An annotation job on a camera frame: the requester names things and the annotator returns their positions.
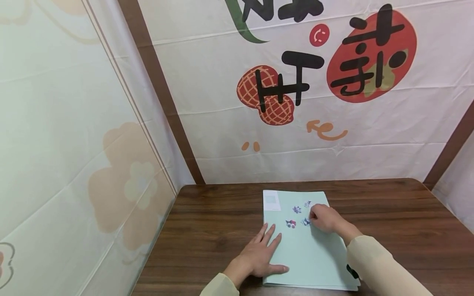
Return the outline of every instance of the green curved line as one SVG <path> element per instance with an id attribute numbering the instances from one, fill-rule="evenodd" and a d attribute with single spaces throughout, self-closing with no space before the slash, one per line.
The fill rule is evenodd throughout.
<path id="1" fill-rule="evenodd" d="M 226 0 L 227 8 L 229 9 L 234 25 L 237 28 L 239 34 L 247 41 L 252 43 L 266 43 L 268 41 L 263 41 L 255 37 L 252 32 L 247 27 L 247 24 L 242 21 L 242 10 L 238 5 L 237 0 Z"/>

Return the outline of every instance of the sleeve cuff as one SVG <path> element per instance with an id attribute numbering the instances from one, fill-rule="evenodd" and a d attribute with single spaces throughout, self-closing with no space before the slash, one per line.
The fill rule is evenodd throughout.
<path id="1" fill-rule="evenodd" d="M 223 273 L 219 273 L 207 284 L 201 292 L 201 296 L 238 296 L 239 291 L 234 283 Z"/>
<path id="2" fill-rule="evenodd" d="M 392 254 L 371 236 L 358 236 L 347 246 L 347 263 L 359 274 L 361 279 L 367 272 L 365 267 L 370 266 L 372 261 L 381 257 L 392 258 Z"/>

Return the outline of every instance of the hand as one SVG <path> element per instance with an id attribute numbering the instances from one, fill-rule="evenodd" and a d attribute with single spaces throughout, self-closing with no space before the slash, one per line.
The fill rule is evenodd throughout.
<path id="1" fill-rule="evenodd" d="M 327 205 L 316 204 L 311 207 L 310 211 L 311 223 L 326 233 L 337 233 L 342 239 L 346 246 L 351 241 L 363 235 L 357 227 L 346 221 L 339 213 Z"/>
<path id="2" fill-rule="evenodd" d="M 267 227 L 268 224 L 265 223 L 260 232 L 245 246 L 240 255 L 232 260 L 224 271 L 224 274 L 234 283 L 237 289 L 249 275 L 261 278 L 271 274 L 285 273 L 289 270 L 284 265 L 270 264 L 270 259 L 282 240 L 282 234 L 278 234 L 272 243 L 268 245 L 270 238 L 275 232 L 275 224 L 265 233 Z"/>
<path id="3" fill-rule="evenodd" d="M 335 232 L 338 226 L 347 223 L 335 209 L 321 204 L 311 207 L 310 220 L 315 227 L 326 233 Z"/>

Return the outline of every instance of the red circle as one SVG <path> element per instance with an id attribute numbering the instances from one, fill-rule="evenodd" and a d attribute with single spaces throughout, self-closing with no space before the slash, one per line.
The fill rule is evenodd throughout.
<path id="1" fill-rule="evenodd" d="M 325 24 L 315 25 L 310 33 L 310 43 L 312 46 L 319 47 L 329 39 L 329 27 Z"/>
<path id="2" fill-rule="evenodd" d="M 377 17 L 378 13 L 374 13 L 370 15 L 365 21 L 367 22 L 367 26 L 363 30 L 354 29 L 349 36 L 355 36 L 367 32 L 375 32 L 377 30 Z M 413 28 L 412 24 L 406 19 L 400 12 L 394 10 L 392 13 L 392 25 L 404 25 L 404 29 L 402 31 L 396 32 L 390 35 L 389 41 L 383 45 L 378 46 L 376 43 L 376 39 L 368 39 L 365 40 L 367 49 L 363 52 L 363 54 L 357 53 L 357 46 L 360 44 L 359 42 L 350 43 L 350 44 L 341 44 L 339 48 L 336 50 L 334 55 L 332 56 L 331 60 L 328 64 L 328 70 L 326 74 L 327 82 L 329 89 L 331 92 L 338 97 L 339 99 L 349 102 L 349 103 L 364 103 L 370 100 L 373 100 L 386 92 L 389 92 L 392 88 L 394 88 L 407 74 L 408 70 L 413 63 L 415 58 L 415 53 L 417 49 L 417 37 L 415 29 Z M 404 52 L 406 56 L 405 62 L 396 67 L 390 67 L 390 58 L 396 54 L 397 52 Z M 376 88 L 374 87 L 374 80 L 375 78 L 371 78 L 369 80 L 364 81 L 365 85 L 363 91 L 359 94 L 354 95 L 343 95 L 341 90 L 343 87 L 351 91 L 356 91 L 360 87 L 357 83 L 350 83 L 345 86 L 335 86 L 331 87 L 331 83 L 335 80 L 342 79 L 345 77 L 350 77 L 358 74 L 358 70 L 349 70 L 349 71 L 342 71 L 341 64 L 348 60 L 355 60 L 360 58 L 361 56 L 365 56 L 369 58 L 369 62 L 362 67 L 362 71 L 364 73 L 374 71 L 377 65 L 377 55 L 382 52 L 383 53 L 383 71 L 387 69 L 388 73 L 394 77 L 391 85 L 388 88 Z M 372 89 L 369 91 L 368 86 L 372 85 Z"/>

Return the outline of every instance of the left hand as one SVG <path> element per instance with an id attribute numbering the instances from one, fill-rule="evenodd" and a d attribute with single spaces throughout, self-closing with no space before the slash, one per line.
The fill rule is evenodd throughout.
<path id="1" fill-rule="evenodd" d="M 265 223 L 260 232 L 245 246 L 224 271 L 224 274 L 234 283 L 236 288 L 242 284 L 249 275 L 256 277 L 266 277 L 271 274 L 281 274 L 288 272 L 289 268 L 284 265 L 272 265 L 270 259 L 275 253 L 276 247 L 282 240 L 282 234 L 268 245 L 270 238 L 275 232 L 275 224 L 265 233 L 268 224 Z"/>

